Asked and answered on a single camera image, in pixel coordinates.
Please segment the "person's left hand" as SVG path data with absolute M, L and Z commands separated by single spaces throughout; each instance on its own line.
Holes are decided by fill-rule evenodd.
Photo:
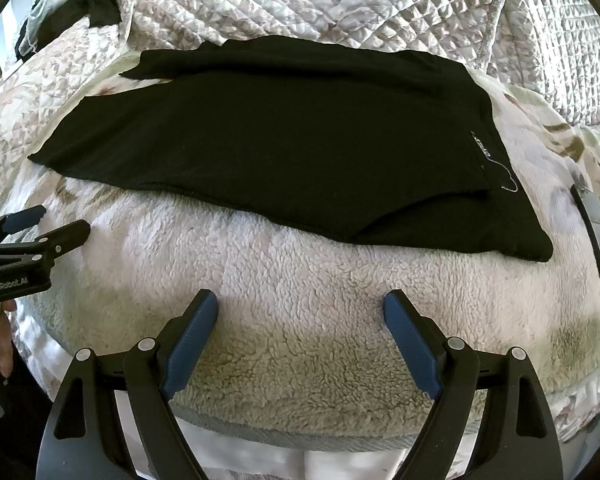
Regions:
M 0 316 L 0 372 L 9 378 L 14 367 L 14 350 L 12 350 L 12 326 L 7 316 L 8 312 L 17 310 L 14 300 L 3 301 Z

